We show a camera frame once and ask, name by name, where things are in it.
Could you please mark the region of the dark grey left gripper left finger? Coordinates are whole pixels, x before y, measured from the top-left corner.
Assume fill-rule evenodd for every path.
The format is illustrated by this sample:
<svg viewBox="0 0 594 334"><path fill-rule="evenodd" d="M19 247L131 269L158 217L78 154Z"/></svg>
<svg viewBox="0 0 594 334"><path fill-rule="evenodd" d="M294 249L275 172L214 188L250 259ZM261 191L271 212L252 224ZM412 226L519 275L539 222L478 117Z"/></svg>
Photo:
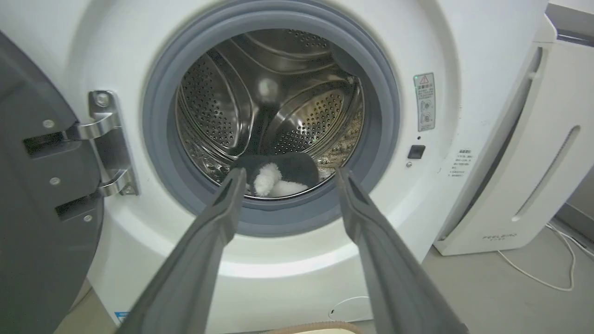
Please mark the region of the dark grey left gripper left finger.
<svg viewBox="0 0 594 334"><path fill-rule="evenodd" d="M245 169L231 170L116 334L206 334L221 256L236 234L245 191Z"/></svg>

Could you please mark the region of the grey rubber door gasket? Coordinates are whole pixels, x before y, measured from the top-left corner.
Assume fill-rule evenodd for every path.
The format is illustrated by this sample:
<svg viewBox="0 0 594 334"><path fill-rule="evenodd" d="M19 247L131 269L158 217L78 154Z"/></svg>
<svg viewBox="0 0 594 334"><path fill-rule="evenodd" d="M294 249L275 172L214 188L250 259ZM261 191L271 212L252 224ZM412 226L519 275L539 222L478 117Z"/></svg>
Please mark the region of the grey rubber door gasket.
<svg viewBox="0 0 594 334"><path fill-rule="evenodd" d="M204 178L186 154L178 135L176 92L188 68L206 51L233 36L288 28L310 32L332 43L337 63L361 79L365 123L354 155L344 165L376 188L393 156L400 132L401 89L388 45L380 40L389 19L346 0L214 0L178 31L159 56L143 99L142 130L147 153L165 189L193 214L200 214L219 188ZM239 232L276 238L318 230L340 216L335 175L322 186L281 198L247 193Z"/></svg>

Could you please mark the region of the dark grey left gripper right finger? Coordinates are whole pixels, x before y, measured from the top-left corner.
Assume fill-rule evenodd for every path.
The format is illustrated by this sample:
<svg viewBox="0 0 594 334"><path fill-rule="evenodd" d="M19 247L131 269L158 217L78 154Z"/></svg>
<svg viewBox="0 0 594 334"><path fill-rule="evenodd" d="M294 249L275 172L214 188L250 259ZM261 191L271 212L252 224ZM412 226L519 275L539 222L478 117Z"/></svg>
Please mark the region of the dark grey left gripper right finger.
<svg viewBox="0 0 594 334"><path fill-rule="evenodd" d="M469 334L354 174L337 169L336 186L344 230L361 257L377 334Z"/></svg>

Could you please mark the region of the black and white plush toy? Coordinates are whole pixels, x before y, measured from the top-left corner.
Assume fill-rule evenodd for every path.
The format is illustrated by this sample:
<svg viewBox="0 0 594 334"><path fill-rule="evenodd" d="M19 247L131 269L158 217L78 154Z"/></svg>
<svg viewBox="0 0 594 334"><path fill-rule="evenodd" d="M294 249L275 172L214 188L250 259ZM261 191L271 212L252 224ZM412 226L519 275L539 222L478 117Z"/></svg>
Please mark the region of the black and white plush toy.
<svg viewBox="0 0 594 334"><path fill-rule="evenodd" d="M278 155L244 154L229 171L243 168L250 195L258 198L289 197L320 184L316 162L303 152Z"/></svg>

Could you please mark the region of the beige laundry basket rim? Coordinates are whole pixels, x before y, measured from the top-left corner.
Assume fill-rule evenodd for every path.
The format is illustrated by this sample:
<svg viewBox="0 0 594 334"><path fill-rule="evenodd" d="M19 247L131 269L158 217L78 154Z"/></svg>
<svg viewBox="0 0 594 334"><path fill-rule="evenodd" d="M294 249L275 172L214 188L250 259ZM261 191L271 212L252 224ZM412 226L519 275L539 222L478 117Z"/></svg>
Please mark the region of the beige laundry basket rim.
<svg viewBox="0 0 594 334"><path fill-rule="evenodd" d="M325 321L276 328L259 334L365 334L365 332L352 323Z"/></svg>

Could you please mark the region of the white air purifier appliance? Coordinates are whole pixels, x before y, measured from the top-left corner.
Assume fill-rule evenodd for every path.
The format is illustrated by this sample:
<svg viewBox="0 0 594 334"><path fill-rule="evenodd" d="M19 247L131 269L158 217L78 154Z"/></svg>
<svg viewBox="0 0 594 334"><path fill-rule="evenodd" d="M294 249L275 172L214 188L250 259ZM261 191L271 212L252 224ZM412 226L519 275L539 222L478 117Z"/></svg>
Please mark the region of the white air purifier appliance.
<svg viewBox="0 0 594 334"><path fill-rule="evenodd" d="M442 256L530 243L594 167L594 0L549 0L504 138Z"/></svg>

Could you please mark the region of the white front-load washing machine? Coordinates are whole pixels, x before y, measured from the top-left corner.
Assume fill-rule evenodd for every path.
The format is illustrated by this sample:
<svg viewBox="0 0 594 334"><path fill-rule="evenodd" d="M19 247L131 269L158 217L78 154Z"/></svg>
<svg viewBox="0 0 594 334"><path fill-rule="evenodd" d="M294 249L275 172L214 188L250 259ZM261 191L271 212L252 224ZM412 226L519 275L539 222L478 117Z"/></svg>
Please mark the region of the white front-load washing machine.
<svg viewBox="0 0 594 334"><path fill-rule="evenodd" d="M117 324L114 312L131 310L199 216L184 209L157 175L142 115L159 56L212 1L0 0L0 32L53 83L77 122L91 122L90 91L117 96L140 194L98 192L102 228L84 281ZM422 261L472 198L487 169L484 154L505 137L501 122L548 0L346 1L348 9L372 9L390 20L380 40L388 45L401 89L400 132L386 172L370 191L352 173ZM429 72L435 128L419 132L413 78ZM420 160L407 158L412 145L426 146ZM448 177L461 148L472 150L473 165L462 178ZM250 237L238 225L223 252L206 334L372 317L358 248L340 213L327 226L287 237Z"/></svg>

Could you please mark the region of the warning label sticker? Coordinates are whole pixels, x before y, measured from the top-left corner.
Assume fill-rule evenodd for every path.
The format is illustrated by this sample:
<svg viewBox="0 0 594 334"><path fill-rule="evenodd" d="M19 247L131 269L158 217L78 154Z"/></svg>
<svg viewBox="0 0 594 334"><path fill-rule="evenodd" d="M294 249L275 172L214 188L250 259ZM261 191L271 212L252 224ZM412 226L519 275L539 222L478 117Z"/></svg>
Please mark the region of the warning label sticker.
<svg viewBox="0 0 594 334"><path fill-rule="evenodd" d="M432 72L418 74L413 78L417 106L418 131L435 128L436 94Z"/></svg>

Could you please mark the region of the chrome door hinge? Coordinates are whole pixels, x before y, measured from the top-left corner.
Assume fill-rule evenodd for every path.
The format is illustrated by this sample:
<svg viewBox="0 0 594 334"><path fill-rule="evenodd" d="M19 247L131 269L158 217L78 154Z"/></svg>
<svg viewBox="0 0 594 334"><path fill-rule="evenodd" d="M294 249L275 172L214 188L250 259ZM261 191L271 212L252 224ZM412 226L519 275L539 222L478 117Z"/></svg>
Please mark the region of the chrome door hinge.
<svg viewBox="0 0 594 334"><path fill-rule="evenodd" d="M75 123L65 131L65 136L87 141L94 149L100 172L98 192L104 197L139 195L117 96L110 90L90 91L88 111L91 122Z"/></svg>

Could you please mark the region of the small printed text sticker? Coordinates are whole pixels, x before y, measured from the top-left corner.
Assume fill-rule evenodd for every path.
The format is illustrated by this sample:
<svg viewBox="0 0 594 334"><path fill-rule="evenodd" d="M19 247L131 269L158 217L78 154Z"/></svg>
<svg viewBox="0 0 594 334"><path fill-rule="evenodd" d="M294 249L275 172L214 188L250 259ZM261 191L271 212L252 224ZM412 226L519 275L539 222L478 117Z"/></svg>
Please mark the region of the small printed text sticker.
<svg viewBox="0 0 594 334"><path fill-rule="evenodd" d="M448 177L462 178L473 165L474 154L469 148L461 148L454 155L452 164L448 169Z"/></svg>

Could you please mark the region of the dark grey washing machine door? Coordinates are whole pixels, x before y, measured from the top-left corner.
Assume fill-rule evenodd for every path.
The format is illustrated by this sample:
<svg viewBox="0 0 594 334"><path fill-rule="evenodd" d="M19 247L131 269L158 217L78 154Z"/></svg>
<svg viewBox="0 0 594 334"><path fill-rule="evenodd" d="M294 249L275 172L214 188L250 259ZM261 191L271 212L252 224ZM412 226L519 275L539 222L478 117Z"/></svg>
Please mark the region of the dark grey washing machine door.
<svg viewBox="0 0 594 334"><path fill-rule="evenodd" d="M0 334L53 334L98 245L103 199L77 117L32 60L0 32Z"/></svg>

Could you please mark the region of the stainless steel perforated drum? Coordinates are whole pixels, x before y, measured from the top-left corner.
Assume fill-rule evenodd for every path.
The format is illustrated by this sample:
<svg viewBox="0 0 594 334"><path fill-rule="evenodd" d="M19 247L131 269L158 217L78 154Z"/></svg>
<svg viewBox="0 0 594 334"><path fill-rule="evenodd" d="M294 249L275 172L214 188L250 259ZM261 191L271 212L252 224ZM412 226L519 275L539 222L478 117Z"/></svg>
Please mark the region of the stainless steel perforated drum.
<svg viewBox="0 0 594 334"><path fill-rule="evenodd" d="M331 41L272 28L206 51L176 92L178 135L200 173L220 184L240 156L308 154L317 186L354 155L365 123L361 79L335 60Z"/></svg>

